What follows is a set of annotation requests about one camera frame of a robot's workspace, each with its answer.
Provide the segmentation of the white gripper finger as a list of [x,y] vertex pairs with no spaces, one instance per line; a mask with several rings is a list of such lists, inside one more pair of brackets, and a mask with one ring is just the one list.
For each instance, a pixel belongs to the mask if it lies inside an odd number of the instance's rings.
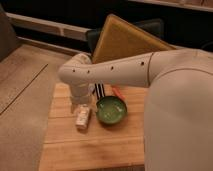
[[71,104],[71,106],[70,106],[70,112],[74,113],[74,110],[75,110],[75,106],[73,104]]

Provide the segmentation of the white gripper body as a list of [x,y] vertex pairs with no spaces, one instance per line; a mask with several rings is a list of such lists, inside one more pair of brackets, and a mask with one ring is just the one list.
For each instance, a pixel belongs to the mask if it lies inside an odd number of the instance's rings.
[[70,99],[71,102],[79,104],[89,104],[92,101],[91,92],[88,84],[70,85]]

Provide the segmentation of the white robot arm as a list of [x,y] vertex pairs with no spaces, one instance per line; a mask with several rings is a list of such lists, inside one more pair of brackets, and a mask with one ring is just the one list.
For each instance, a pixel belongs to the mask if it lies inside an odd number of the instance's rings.
[[78,102],[89,83],[146,87],[145,171],[213,171],[213,53],[177,49],[98,64],[78,54],[59,78]]

